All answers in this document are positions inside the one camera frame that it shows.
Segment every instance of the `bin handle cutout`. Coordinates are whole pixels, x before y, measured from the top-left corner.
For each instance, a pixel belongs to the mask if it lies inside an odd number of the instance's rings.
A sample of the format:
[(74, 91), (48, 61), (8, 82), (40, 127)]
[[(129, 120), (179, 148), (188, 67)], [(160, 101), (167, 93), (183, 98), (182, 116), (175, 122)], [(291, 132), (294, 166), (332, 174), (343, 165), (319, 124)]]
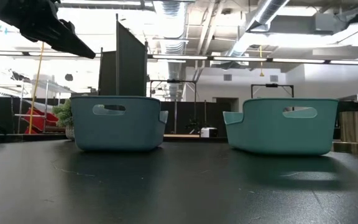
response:
[(125, 106), (122, 105), (94, 105), (92, 112), (96, 115), (120, 116), (124, 115)]
[(312, 107), (288, 106), (283, 109), (286, 118), (315, 118), (317, 114), (317, 110)]

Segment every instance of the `potted plant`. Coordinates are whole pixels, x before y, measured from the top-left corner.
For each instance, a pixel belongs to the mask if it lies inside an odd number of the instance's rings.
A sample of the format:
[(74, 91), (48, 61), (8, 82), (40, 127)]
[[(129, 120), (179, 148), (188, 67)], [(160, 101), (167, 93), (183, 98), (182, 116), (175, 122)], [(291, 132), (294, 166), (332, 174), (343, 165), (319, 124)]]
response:
[(71, 112), (70, 99), (66, 99), (64, 104), (54, 106), (52, 113), (59, 118), (57, 126), (66, 127), (66, 137), (70, 140), (74, 140), (74, 123), (73, 114)]

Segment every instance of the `yellow pole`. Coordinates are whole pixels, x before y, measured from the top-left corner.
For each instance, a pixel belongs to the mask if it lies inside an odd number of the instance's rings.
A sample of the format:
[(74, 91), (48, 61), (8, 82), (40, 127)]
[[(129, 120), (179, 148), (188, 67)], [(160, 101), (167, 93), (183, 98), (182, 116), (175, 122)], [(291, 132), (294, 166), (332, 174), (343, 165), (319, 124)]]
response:
[[(262, 46), (259, 47), (260, 57), (262, 58)], [(264, 63), (260, 62), (260, 76), (264, 77)]]
[(40, 63), (38, 64), (37, 79), (35, 80), (34, 92), (33, 92), (33, 94), (32, 94), (32, 101), (31, 101), (29, 134), (31, 134), (31, 131), (32, 131), (32, 114), (33, 114), (33, 112), (34, 112), (35, 94), (37, 93), (38, 79), (40, 78), (41, 62), (42, 62), (42, 54), (43, 54), (43, 53), (44, 53), (44, 43), (42, 42), (41, 54), (40, 54)]

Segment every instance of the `black table surface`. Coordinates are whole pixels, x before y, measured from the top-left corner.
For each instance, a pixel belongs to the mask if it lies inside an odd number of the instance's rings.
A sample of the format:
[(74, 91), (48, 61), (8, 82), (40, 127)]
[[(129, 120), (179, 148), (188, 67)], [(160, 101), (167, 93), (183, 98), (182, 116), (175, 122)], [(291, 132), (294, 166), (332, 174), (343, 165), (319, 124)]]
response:
[(358, 157), (258, 156), (225, 143), (146, 153), (0, 144), (0, 223), (358, 223)]

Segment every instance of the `ceiling beam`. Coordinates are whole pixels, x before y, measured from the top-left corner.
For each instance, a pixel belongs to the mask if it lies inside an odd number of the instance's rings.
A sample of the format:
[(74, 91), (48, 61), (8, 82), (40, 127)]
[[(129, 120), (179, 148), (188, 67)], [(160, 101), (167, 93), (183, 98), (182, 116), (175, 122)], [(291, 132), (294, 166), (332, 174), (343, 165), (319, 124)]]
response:
[(215, 34), (215, 29), (216, 29), (216, 22), (219, 19), (219, 16), (222, 14), (222, 10), (223, 10), (223, 4), (225, 3), (225, 1), (220, 1), (218, 4), (218, 8), (216, 9), (215, 12), (215, 18), (213, 19), (212, 23), (211, 23), (211, 27), (209, 28), (209, 33), (208, 33), (208, 37), (206, 39), (206, 43), (203, 49), (202, 54), (206, 55), (206, 53), (208, 52), (209, 49), (209, 45), (211, 44), (211, 40), (213, 35)]
[(200, 40), (198, 41), (197, 53), (196, 54), (201, 53), (201, 48), (203, 47), (204, 39), (205, 39), (206, 33), (208, 31), (209, 25), (211, 23), (211, 18), (212, 18), (212, 14), (214, 12), (214, 8), (215, 8), (215, 3), (210, 2), (209, 6), (207, 8), (208, 12), (207, 12), (206, 18), (204, 20), (203, 29), (201, 30), (201, 37), (200, 37)]

